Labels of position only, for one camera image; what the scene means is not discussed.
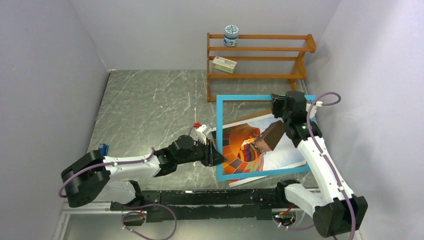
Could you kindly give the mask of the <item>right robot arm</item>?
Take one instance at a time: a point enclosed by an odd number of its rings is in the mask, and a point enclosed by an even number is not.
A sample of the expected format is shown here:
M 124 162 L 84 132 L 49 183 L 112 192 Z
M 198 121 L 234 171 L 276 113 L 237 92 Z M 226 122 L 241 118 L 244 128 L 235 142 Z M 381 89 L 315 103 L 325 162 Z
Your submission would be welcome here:
M 271 112 L 280 118 L 284 133 L 306 160 L 320 190 L 313 193 L 299 181 L 280 181 L 275 188 L 275 202 L 282 208 L 290 204 L 303 210 L 312 218 L 313 227 L 323 238 L 336 238 L 341 234 L 355 237 L 368 203 L 357 196 L 335 166 L 325 144 L 322 131 L 311 120 L 313 107 L 325 104 L 320 101 L 323 93 L 311 103 L 300 91 L 288 91 L 285 95 L 271 95 Z

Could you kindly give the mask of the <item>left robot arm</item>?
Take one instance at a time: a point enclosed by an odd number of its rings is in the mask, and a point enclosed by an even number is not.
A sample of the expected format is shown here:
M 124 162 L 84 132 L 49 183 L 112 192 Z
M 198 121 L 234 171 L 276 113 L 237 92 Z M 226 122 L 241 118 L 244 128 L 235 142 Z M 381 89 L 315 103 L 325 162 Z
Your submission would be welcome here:
M 213 141 L 195 140 L 189 135 L 142 156 L 111 157 L 92 150 L 61 172 L 58 196 L 67 199 L 71 208 L 109 201 L 137 210 L 144 197 L 135 177 L 157 178 L 175 172 L 179 165 L 200 162 L 214 167 L 225 161 Z

